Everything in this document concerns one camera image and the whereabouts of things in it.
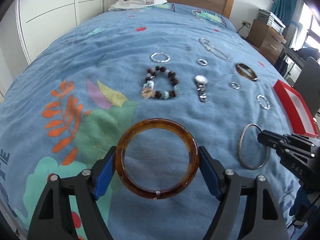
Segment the right hand blue white glove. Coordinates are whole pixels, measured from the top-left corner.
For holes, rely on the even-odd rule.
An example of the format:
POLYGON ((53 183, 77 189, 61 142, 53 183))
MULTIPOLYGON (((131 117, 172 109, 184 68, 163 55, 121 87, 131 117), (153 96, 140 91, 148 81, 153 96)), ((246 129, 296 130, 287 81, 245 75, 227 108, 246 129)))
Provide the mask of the right hand blue white glove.
POLYGON ((293 226, 301 229, 305 223, 311 224, 319 213, 319 192, 310 187, 301 186, 289 211, 293 216, 293 226))

